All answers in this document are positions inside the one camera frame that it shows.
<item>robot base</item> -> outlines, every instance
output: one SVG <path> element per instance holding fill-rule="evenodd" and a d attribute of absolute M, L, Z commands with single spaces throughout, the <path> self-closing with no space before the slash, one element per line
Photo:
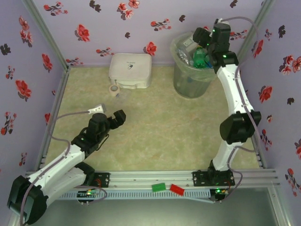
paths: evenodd
<path fill-rule="evenodd" d="M 207 171 L 192 172 L 192 179 L 195 187 L 235 185 L 233 172 L 231 170 L 217 171 L 212 161 Z"/>

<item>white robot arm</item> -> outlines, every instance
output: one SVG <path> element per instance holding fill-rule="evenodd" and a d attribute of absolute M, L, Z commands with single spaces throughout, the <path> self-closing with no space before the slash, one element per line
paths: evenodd
<path fill-rule="evenodd" d="M 240 98 L 238 88 L 235 83 L 235 71 L 237 69 L 237 66 L 235 64 L 232 65 L 226 65 L 225 67 L 220 67 L 220 69 L 217 71 L 217 77 L 222 83 L 222 87 L 224 89 L 227 102 L 228 102 L 228 110 L 229 110 L 229 116 L 236 114 L 237 112 L 240 113 L 246 113 L 245 108 L 243 107 L 242 100 Z M 242 89 L 241 92 L 243 94 L 243 98 L 246 103 L 246 107 L 249 112 L 253 111 L 253 107 L 250 104 L 246 93 L 244 91 L 244 86 L 240 79 L 240 73 L 238 72 L 237 77 L 238 83 L 240 88 Z M 218 150 L 218 153 L 216 157 L 213 159 L 213 165 L 216 170 L 219 171 L 226 171 L 228 170 L 227 161 L 228 158 L 236 146 L 241 146 L 242 142 L 234 142 L 232 144 L 228 144 L 227 141 L 223 140 L 220 148 Z"/>
<path fill-rule="evenodd" d="M 19 176 L 14 180 L 7 206 L 17 215 L 20 215 L 26 190 L 32 186 L 24 207 L 25 223 L 35 223 L 49 205 L 65 192 L 76 186 L 89 186 L 95 180 L 95 170 L 83 160 L 94 151 L 98 151 L 100 143 L 105 137 L 108 138 L 108 132 L 123 125 L 126 120 L 122 110 L 114 113 L 114 119 L 99 113 L 103 110 L 100 106 L 89 110 L 89 113 L 95 114 L 89 120 L 88 127 L 71 141 L 69 150 L 66 149 L 51 163 L 29 177 Z"/>
<path fill-rule="evenodd" d="M 197 28 L 193 34 L 193 40 L 208 51 L 210 64 L 222 83 L 229 109 L 229 117 L 220 125 L 223 141 L 218 153 L 207 171 L 193 172 L 197 179 L 195 186 L 224 185 L 226 181 L 233 186 L 235 181 L 228 168 L 229 157 L 234 148 L 246 142 L 255 130 L 246 110 L 256 125 L 261 120 L 260 112 L 254 111 L 246 96 L 239 72 L 236 76 L 238 59 L 235 53 L 229 51 L 230 25 L 221 21 L 222 19 L 215 21 L 211 33 L 204 28 Z"/>

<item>white box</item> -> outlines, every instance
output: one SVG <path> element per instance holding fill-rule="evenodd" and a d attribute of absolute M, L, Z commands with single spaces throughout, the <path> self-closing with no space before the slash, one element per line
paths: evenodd
<path fill-rule="evenodd" d="M 143 89 L 151 84 L 149 54 L 117 53 L 112 57 L 109 78 L 121 88 Z"/>

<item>trash can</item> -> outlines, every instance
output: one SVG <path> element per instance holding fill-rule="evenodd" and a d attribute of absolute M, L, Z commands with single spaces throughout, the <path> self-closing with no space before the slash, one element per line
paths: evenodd
<path fill-rule="evenodd" d="M 197 98 L 208 89 L 210 82 L 216 79 L 216 74 L 211 68 L 194 68 L 183 62 L 177 53 L 180 45 L 188 39 L 193 32 L 180 35 L 172 40 L 170 51 L 174 58 L 174 89 L 183 97 Z"/>

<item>floral wallpaper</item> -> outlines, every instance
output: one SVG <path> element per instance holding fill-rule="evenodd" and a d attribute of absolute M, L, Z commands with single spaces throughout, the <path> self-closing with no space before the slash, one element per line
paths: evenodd
<path fill-rule="evenodd" d="M 173 38 L 197 27 L 212 29 L 216 18 L 254 20 L 262 4 L 262 0 L 33 2 L 70 66 L 108 65 L 115 53 L 147 53 L 154 63 L 172 64 L 169 46 Z M 230 48 L 238 52 L 251 26 L 247 21 L 230 24 Z"/>
<path fill-rule="evenodd" d="M 0 224 L 6 226 L 12 182 L 34 170 L 63 67 L 21 1 L 3 0 L 0 19 Z"/>
<path fill-rule="evenodd" d="M 259 41 L 250 47 L 253 57 L 241 68 L 248 98 L 261 112 L 265 160 L 277 171 L 296 226 L 301 222 L 301 33 L 294 21 L 301 20 L 300 7 L 297 0 L 274 3 L 259 29 Z"/>

